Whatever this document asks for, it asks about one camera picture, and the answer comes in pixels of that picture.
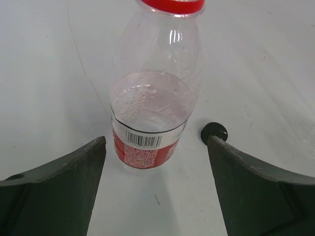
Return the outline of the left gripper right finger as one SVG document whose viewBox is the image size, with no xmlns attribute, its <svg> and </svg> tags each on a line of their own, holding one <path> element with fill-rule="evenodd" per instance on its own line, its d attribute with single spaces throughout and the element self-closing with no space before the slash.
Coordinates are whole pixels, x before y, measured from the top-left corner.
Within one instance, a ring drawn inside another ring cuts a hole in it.
<svg viewBox="0 0 315 236">
<path fill-rule="evenodd" d="M 229 236 L 313 236 L 315 179 L 208 140 L 217 195 Z"/>
</svg>

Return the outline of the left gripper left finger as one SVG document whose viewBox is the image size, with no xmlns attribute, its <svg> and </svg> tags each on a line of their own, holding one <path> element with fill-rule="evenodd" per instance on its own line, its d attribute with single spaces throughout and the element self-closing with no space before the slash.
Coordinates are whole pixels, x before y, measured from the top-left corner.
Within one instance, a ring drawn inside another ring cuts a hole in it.
<svg viewBox="0 0 315 236">
<path fill-rule="evenodd" d="M 0 182 L 2 236 L 85 236 L 106 158 L 106 139 Z"/>
</svg>

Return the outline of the clear bottle red label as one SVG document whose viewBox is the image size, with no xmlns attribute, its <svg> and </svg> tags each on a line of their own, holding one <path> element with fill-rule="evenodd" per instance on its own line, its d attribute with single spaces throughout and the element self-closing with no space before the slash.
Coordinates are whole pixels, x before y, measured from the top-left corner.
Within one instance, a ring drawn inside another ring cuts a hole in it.
<svg viewBox="0 0 315 236">
<path fill-rule="evenodd" d="M 113 56 L 110 89 L 116 154 L 154 169 L 174 153 L 201 91 L 203 0 L 139 0 Z"/>
</svg>

